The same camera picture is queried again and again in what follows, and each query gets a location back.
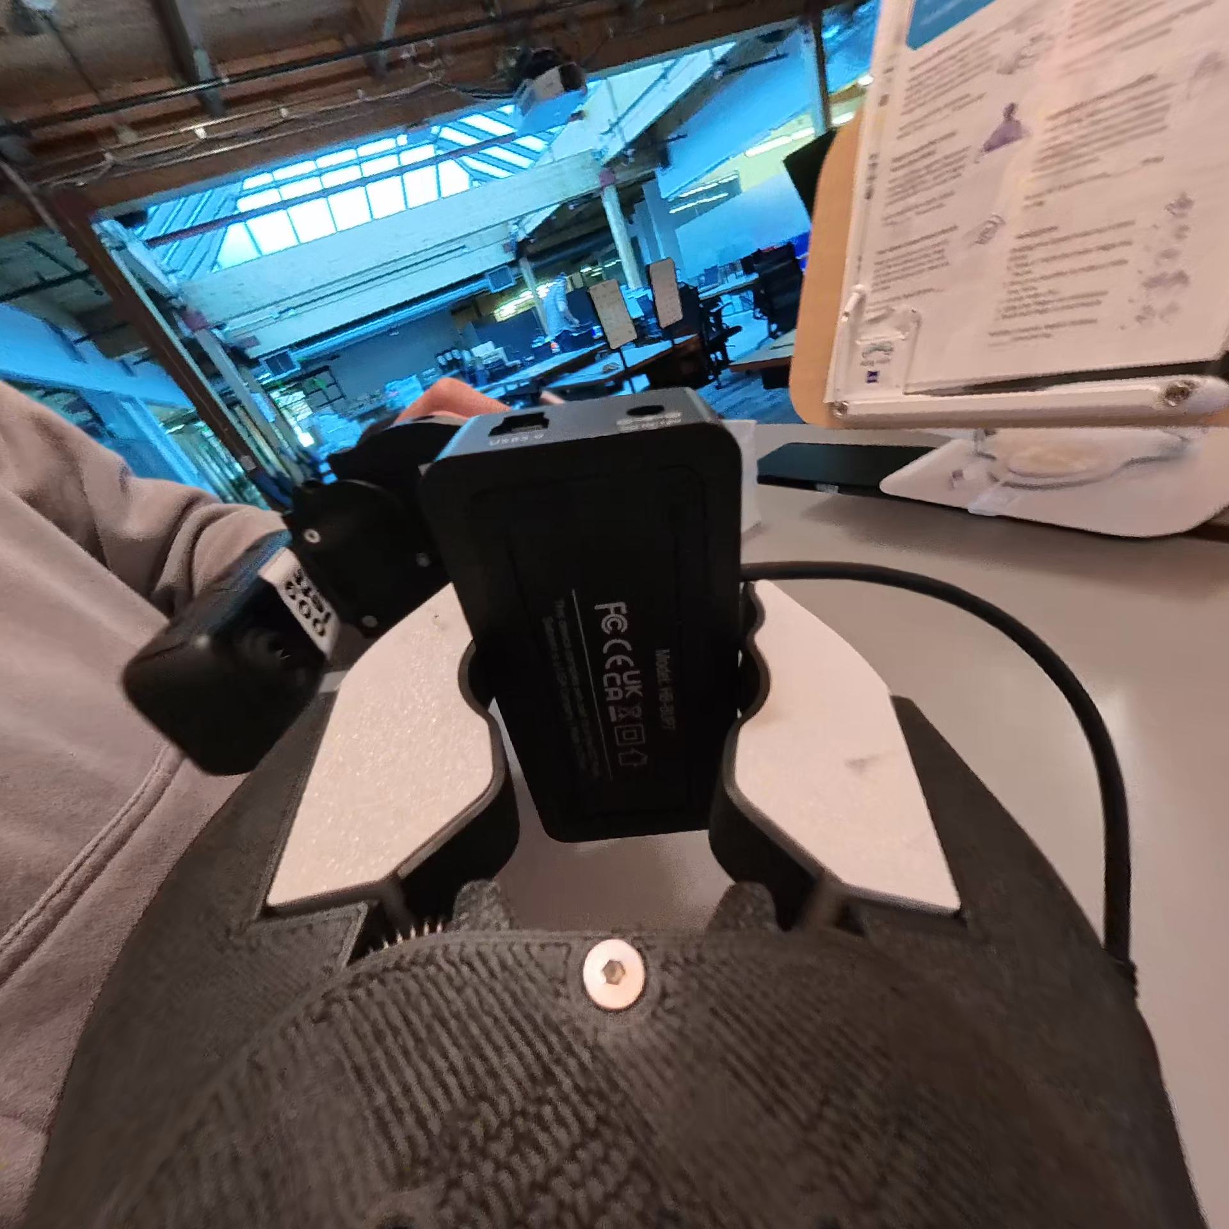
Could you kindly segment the person's left hand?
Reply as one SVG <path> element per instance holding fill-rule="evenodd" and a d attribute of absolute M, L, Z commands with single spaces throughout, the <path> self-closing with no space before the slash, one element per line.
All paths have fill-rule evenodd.
<path fill-rule="evenodd" d="M 511 407 L 480 392 L 461 379 L 442 377 L 408 407 L 399 409 L 394 426 L 413 421 L 467 421 L 481 415 L 497 415 Z"/>

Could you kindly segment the wooden board document stand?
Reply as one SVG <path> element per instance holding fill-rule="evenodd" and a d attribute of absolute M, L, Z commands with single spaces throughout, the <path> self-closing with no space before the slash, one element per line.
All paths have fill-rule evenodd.
<path fill-rule="evenodd" d="M 849 281 L 866 99 L 819 177 L 792 360 L 796 411 L 843 431 L 948 436 L 884 480 L 891 497 L 1121 538 L 1187 532 L 1225 512 L 1226 352 L 1197 370 L 1068 373 L 929 393 L 901 390 L 894 370 L 885 386 L 857 380 L 873 374 L 854 364 L 863 292 Z"/>

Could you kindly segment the printed instruction sheet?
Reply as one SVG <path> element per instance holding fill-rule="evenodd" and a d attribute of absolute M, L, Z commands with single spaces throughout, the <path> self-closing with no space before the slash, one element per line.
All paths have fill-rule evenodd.
<path fill-rule="evenodd" d="M 1226 352 L 1228 3 L 882 3 L 849 281 L 906 392 Z"/>

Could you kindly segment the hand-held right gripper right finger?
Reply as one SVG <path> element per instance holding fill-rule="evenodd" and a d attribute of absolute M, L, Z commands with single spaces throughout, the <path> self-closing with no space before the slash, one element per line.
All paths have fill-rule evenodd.
<path fill-rule="evenodd" d="M 783 930 L 865 908 L 923 923 L 963 908 L 894 698 L 869 663 L 768 579 L 743 587 L 742 705 L 711 851 L 765 891 Z"/>

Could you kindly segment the black flat device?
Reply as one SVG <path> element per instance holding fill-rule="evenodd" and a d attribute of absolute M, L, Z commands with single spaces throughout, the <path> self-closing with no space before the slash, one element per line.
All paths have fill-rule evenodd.
<path fill-rule="evenodd" d="M 892 474 L 928 456 L 935 446 L 789 442 L 758 461 L 758 483 L 819 494 L 882 496 Z"/>

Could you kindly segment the skylight window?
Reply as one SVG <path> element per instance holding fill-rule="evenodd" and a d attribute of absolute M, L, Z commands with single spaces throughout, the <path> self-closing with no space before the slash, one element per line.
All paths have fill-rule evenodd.
<path fill-rule="evenodd" d="M 149 206 L 130 227 L 180 279 L 249 265 L 533 170 L 563 123 L 521 133 L 512 120 L 505 104 L 328 148 Z"/>

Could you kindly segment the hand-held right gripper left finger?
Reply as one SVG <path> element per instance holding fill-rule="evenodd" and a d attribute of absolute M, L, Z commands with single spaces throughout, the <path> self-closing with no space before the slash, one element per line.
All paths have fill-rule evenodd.
<path fill-rule="evenodd" d="M 471 629 L 446 585 L 338 685 L 266 907 L 300 914 L 372 903 L 385 917 L 448 917 L 518 844 L 512 769 L 473 679 Z"/>

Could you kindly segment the black office chair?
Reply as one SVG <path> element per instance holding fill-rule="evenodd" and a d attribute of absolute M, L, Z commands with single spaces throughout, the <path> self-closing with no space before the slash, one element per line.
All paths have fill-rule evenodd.
<path fill-rule="evenodd" d="M 743 260 L 755 276 L 753 313 L 761 317 L 771 341 L 796 329 L 803 291 L 803 268 L 790 243 L 759 249 Z"/>

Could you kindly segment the person's left forearm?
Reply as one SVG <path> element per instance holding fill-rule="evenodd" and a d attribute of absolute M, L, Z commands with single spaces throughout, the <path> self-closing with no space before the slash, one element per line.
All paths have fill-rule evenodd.
<path fill-rule="evenodd" d="M 143 478 L 53 409 L 1 386 L 3 484 L 158 614 L 180 613 L 281 519 L 203 488 Z"/>

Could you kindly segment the compact black usb hub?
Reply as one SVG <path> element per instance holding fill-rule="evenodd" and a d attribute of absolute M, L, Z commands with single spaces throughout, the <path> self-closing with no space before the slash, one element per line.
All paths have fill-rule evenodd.
<path fill-rule="evenodd" d="M 468 421 L 420 506 L 560 841 L 707 826 L 736 717 L 737 440 L 691 389 Z"/>

